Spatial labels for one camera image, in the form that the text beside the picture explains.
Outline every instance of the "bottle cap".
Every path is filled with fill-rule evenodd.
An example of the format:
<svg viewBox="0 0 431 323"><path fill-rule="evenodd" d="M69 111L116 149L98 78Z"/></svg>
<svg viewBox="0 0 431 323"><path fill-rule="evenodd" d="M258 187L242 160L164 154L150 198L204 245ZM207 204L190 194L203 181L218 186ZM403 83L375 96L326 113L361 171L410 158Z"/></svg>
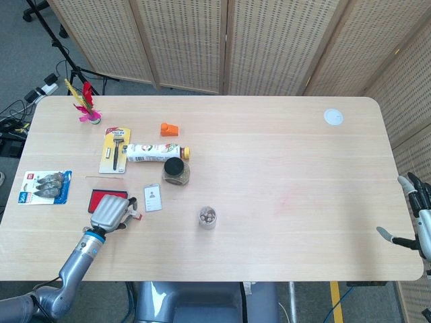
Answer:
<svg viewBox="0 0 431 323"><path fill-rule="evenodd" d="M184 159L190 159L190 147L184 148Z"/></svg>
<svg viewBox="0 0 431 323"><path fill-rule="evenodd" d="M183 170L184 162L180 158L172 157L164 162L164 171L171 176L177 176L181 174Z"/></svg>

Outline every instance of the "jar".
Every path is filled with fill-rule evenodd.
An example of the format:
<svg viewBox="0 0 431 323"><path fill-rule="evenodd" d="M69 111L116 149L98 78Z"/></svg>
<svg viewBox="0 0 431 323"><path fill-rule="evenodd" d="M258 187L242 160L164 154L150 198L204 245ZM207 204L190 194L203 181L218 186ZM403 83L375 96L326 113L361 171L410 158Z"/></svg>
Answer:
<svg viewBox="0 0 431 323"><path fill-rule="evenodd" d="M185 185L190 178L190 167L181 158L172 157L165 161L163 179L173 185Z"/></svg>

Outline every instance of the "robotic arm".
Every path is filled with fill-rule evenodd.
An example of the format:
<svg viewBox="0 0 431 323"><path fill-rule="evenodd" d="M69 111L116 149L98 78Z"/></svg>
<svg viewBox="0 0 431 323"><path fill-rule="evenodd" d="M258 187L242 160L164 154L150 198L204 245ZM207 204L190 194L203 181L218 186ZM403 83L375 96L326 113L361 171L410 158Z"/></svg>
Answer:
<svg viewBox="0 0 431 323"><path fill-rule="evenodd" d="M398 183L401 184L404 193L409 197L416 231L418 232L415 235L415 240L398 238L382 227L377 227L377 231L384 239L393 244L418 250L423 259L431 262L431 185L423 183L413 173L407 173L407 176L413 184L403 176L398 176ZM430 308L423 310L422 315L431 323Z"/></svg>
<svg viewBox="0 0 431 323"><path fill-rule="evenodd" d="M105 243L105 234L125 229L132 215L121 222L129 206L137 209L136 198L129 200L105 195L91 218L92 228L84 228L84 235L66 260L59 273L61 288L43 286L29 294L0 301L0 319L4 323L29 322L33 315L57 320L71 308L78 285L93 259Z"/></svg>

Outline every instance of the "black lid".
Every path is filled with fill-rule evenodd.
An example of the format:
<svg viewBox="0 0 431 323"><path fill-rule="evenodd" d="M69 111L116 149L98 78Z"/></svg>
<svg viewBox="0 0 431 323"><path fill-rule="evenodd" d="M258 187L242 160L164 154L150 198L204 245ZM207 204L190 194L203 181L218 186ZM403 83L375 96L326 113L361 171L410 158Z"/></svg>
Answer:
<svg viewBox="0 0 431 323"><path fill-rule="evenodd" d="M169 158L164 162L164 171L171 176L179 175L183 170L184 162L178 157Z"/></svg>

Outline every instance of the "metal table leg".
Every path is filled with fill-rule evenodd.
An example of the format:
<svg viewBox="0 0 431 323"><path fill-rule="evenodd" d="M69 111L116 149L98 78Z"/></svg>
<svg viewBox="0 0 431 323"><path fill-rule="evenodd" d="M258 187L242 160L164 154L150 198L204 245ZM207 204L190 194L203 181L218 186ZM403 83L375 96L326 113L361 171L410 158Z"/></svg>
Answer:
<svg viewBox="0 0 431 323"><path fill-rule="evenodd" d="M290 298L290 323L297 323L296 318L296 299L295 299L295 283L289 282L289 298Z"/></svg>

